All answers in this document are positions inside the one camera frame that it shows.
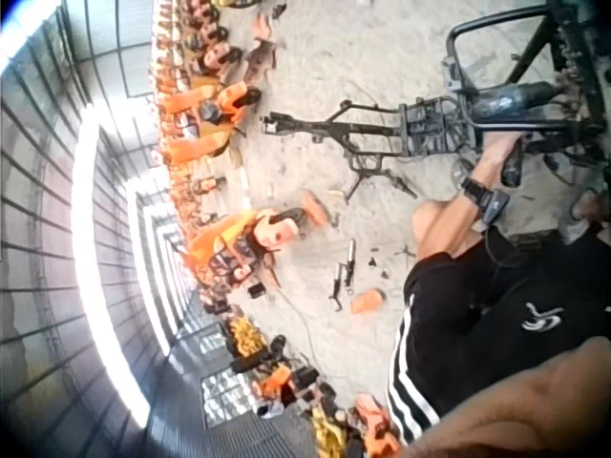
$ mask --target logo on shorts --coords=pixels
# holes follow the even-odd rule
[[[531,312],[533,318],[522,323],[522,329],[531,332],[547,332],[562,323],[562,318],[558,315],[564,311],[562,307],[539,313],[534,305],[526,302],[526,308]]]

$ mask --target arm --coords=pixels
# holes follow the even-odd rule
[[[512,152],[519,133],[492,133],[484,138],[484,152],[471,178],[491,188],[498,180],[503,165]],[[417,258],[423,260],[437,253],[452,253],[462,243],[477,218],[478,208],[459,193],[432,222],[418,248]]]

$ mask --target factory floor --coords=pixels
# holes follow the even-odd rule
[[[444,94],[440,61],[452,26],[541,2],[374,0],[371,7],[356,0],[287,3],[280,20],[271,24],[270,39],[282,44],[278,68],[269,75],[269,83],[261,81],[263,101],[242,125],[246,138],[236,135],[233,152],[201,165],[202,174],[211,170],[229,179],[224,190],[205,198],[205,205],[222,215],[249,205],[298,206],[302,188],[318,196],[337,227],[318,228],[277,254],[279,291],[255,301],[243,292],[231,299],[267,335],[285,334],[292,351],[325,374],[340,405],[351,405],[359,391],[385,402],[390,353],[404,312],[403,283],[414,265],[414,259],[402,253],[406,246],[416,250],[411,215],[426,199],[454,195],[450,170],[455,156],[410,163],[388,160],[385,167],[403,177],[418,199],[393,189],[384,178],[374,178],[363,183],[348,206],[329,192],[347,190],[355,178],[337,144],[329,139],[313,144],[306,134],[264,135],[259,118],[275,111],[324,120],[344,99],[396,108],[400,102],[413,103],[417,96]],[[255,17],[254,9],[223,11],[221,22],[231,30],[232,45],[254,47]],[[486,31],[492,36],[476,34],[475,42],[465,48],[463,65],[467,63],[480,81],[502,81],[511,69],[511,54],[522,51],[536,26],[537,21],[526,21]],[[541,72],[544,63],[537,63]],[[533,78],[537,77],[541,74],[535,69]],[[378,114],[349,119],[396,123]],[[374,146],[388,148],[385,142]],[[514,192],[501,230],[524,233],[553,227],[555,196],[562,186],[538,159],[528,160],[523,185]],[[336,313],[328,300],[337,263],[346,261],[350,239],[357,243],[354,294],[375,287],[387,297],[379,310],[359,316],[351,315],[351,297],[345,291],[341,312]]]

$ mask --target electric drill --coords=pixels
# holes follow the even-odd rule
[[[474,99],[471,114],[476,122],[519,120],[528,110],[547,104],[556,95],[558,90],[545,81],[511,84],[480,94]],[[518,141],[503,167],[503,185],[510,188],[520,185],[523,160],[524,149]]]

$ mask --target metal bracket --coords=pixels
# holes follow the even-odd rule
[[[444,86],[448,91],[456,94],[463,90],[460,68],[453,55],[448,55],[441,61],[441,74],[443,75]]]

